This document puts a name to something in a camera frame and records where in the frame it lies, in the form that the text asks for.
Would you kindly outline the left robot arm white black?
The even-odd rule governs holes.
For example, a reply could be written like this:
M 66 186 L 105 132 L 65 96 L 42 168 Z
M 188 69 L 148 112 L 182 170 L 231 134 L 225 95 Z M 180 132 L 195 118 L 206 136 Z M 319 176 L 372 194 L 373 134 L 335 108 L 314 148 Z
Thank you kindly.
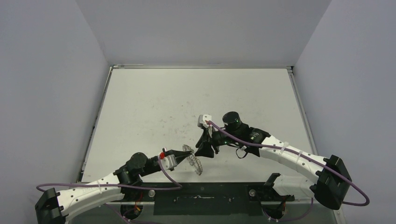
M 191 151 L 163 150 L 154 157 L 138 152 L 114 172 L 88 184 L 40 184 L 36 188 L 42 192 L 35 205 L 37 221 L 40 224 L 65 224 L 77 215 L 100 205 L 125 198 L 133 201 L 139 190 L 170 191 L 175 187 L 143 187 L 141 178 L 156 172 L 165 173 L 174 168 L 193 153 Z

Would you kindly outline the metal disc with key rings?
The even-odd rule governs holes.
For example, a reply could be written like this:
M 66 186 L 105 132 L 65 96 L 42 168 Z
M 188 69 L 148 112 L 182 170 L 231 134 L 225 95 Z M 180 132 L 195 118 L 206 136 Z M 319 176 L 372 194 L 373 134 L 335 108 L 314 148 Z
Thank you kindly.
M 202 175 L 203 167 L 200 160 L 195 156 L 194 150 L 186 144 L 182 145 L 182 149 L 185 152 L 191 152 L 191 154 L 186 159 L 189 162 L 189 165 L 194 167 L 195 173 L 197 175 Z

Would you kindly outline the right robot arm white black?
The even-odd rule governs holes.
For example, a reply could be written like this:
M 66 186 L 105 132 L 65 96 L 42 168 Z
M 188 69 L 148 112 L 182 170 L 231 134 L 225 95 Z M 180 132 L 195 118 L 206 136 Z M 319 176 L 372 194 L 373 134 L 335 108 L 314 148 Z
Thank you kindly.
M 265 185 L 264 194 L 269 200 L 280 196 L 300 195 L 315 198 L 321 205 L 339 210 L 352 181 L 342 159 L 307 153 L 281 141 L 259 128 L 243 123 L 237 112 L 223 116 L 223 128 L 216 128 L 212 117 L 198 117 L 198 127 L 203 133 L 196 144 L 195 156 L 214 158 L 221 146 L 234 145 L 245 154 L 276 161 L 302 175 L 286 177 L 278 175 Z

